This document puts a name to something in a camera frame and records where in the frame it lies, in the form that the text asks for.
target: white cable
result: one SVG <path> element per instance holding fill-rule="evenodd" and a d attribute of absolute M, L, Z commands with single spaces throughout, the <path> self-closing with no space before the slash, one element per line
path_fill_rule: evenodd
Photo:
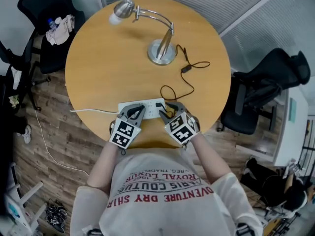
<path fill-rule="evenodd" d="M 48 148 L 47 148 L 47 145 L 46 145 L 46 141 L 45 141 L 45 138 L 44 138 L 44 134 L 43 134 L 43 129 L 42 129 L 41 125 L 40 125 L 40 122 L 39 122 L 39 119 L 38 119 L 38 116 L 37 116 L 37 112 L 36 112 L 36 110 L 35 110 L 35 115 L 36 115 L 36 118 L 37 118 L 37 121 L 38 121 L 38 124 L 39 124 L 39 127 L 40 127 L 41 136 L 43 137 L 43 140 L 44 140 L 44 144 L 45 144 L 46 150 L 47 150 L 48 154 L 50 155 L 50 157 L 54 160 L 54 162 L 55 162 L 56 164 L 58 164 L 58 165 L 62 166 L 62 167 L 67 168 L 67 169 L 72 169 L 72 170 L 76 170 L 76 171 L 81 171 L 81 172 L 84 172 L 87 176 L 89 176 L 89 174 L 88 174 L 86 171 L 79 170 L 79 169 L 76 169 L 76 168 L 73 168 L 73 167 L 68 167 L 68 166 L 65 166 L 65 165 L 63 165 L 63 164 L 61 164 L 61 163 L 57 162 L 57 161 L 53 158 L 53 156 L 52 156 L 52 155 L 49 153 L 49 151 L 48 151 Z"/>
<path fill-rule="evenodd" d="M 104 111 L 104 110 L 100 110 L 100 109 L 91 109 L 91 108 L 70 110 L 70 112 L 83 112 L 83 111 L 95 111 L 95 112 L 100 112 L 100 113 L 110 114 L 110 115 L 118 115 L 119 114 L 119 112 L 111 112 L 111 111 Z"/>

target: black chair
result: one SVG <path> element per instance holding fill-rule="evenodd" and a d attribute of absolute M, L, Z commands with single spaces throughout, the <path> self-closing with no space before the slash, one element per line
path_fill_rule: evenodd
<path fill-rule="evenodd" d="M 6 49 L 5 46 L 0 41 L 0 58 L 3 62 L 10 64 L 6 76 L 2 78 L 2 94 L 1 94 L 1 102 L 2 106 L 8 106 L 8 97 L 13 95 L 19 95 L 19 105 L 14 110 L 17 112 L 19 107 L 22 105 L 23 99 L 26 94 L 28 94 L 31 103 L 35 110 L 41 110 L 40 107 L 37 107 L 34 101 L 34 97 L 31 91 L 32 86 L 36 86 L 38 84 L 49 82 L 50 78 L 47 77 L 44 80 L 32 82 L 32 77 L 34 74 L 34 70 L 36 66 L 38 66 L 38 62 L 35 62 L 31 65 L 31 58 L 32 58 L 32 47 L 33 47 L 33 39 L 31 39 L 23 52 L 22 56 L 18 56 L 12 53 L 10 49 Z M 21 79 L 19 85 L 16 90 L 13 89 L 13 74 L 11 71 L 11 67 L 14 67 L 16 70 L 22 71 Z"/>
<path fill-rule="evenodd" d="M 85 22 L 84 13 L 76 10 L 71 0 L 19 0 L 18 8 L 29 18 L 40 35 L 50 29 L 48 19 L 64 18 L 69 14 L 75 17 L 74 30 L 65 43 L 52 46 L 44 36 L 38 51 L 42 73 L 52 73 L 65 68 L 70 45 L 76 32 Z"/>
<path fill-rule="evenodd" d="M 230 94 L 220 121 L 224 127 L 251 135 L 255 132 L 258 117 L 270 119 L 269 129 L 276 123 L 276 107 L 271 113 L 262 107 L 278 96 L 282 90 L 306 84 L 311 71 L 302 52 L 290 57 L 280 48 L 273 49 L 259 65 L 248 73 L 235 72 Z"/>

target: white t-shirt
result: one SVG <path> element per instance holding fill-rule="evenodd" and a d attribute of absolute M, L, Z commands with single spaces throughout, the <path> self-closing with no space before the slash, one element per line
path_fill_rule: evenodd
<path fill-rule="evenodd" d="M 105 236 L 234 236 L 239 223 L 262 235 L 236 176 L 229 173 L 209 185 L 182 152 L 127 150 L 115 167 L 109 196 L 99 189 L 78 188 L 70 235 L 100 228 Z"/>

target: power strip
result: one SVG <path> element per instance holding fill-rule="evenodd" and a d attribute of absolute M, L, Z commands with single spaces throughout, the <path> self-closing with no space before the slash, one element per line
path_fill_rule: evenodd
<path fill-rule="evenodd" d="M 146 111 L 144 113 L 143 119 L 153 119 L 159 118 L 159 110 L 163 111 L 163 107 L 156 107 L 157 103 L 162 103 L 162 105 L 166 108 L 165 101 L 163 98 L 159 99 L 152 99 L 152 100 L 138 100 L 138 101 L 131 101 L 131 102 L 123 102 L 118 104 L 118 111 L 119 113 L 125 106 L 129 106 L 131 104 L 141 104 L 146 107 Z"/>

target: plastic bottle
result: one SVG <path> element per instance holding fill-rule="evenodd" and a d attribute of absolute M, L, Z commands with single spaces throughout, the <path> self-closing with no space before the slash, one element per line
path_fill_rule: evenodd
<path fill-rule="evenodd" d="M 48 24 L 49 24 L 50 29 L 52 29 L 52 30 L 57 29 L 57 25 L 52 18 L 48 19 Z"/>

